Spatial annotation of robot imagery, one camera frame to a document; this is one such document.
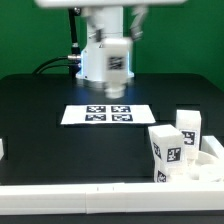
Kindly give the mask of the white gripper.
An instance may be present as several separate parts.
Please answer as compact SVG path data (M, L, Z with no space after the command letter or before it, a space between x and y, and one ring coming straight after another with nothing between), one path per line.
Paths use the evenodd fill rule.
M143 5L183 4L188 0L34 0L43 8L70 8L70 7L113 7L135 6L132 11L134 17L130 26L130 37L137 41L142 37L142 25L148 14L148 7ZM87 24L96 42L102 40L103 20L99 13L87 17Z

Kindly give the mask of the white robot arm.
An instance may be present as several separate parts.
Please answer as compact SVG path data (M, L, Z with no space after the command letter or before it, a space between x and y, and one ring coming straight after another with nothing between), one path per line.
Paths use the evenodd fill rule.
M34 0L41 8L81 9L87 23L87 44L81 51L79 82L126 84L131 72L133 42L150 6L183 4L187 0Z

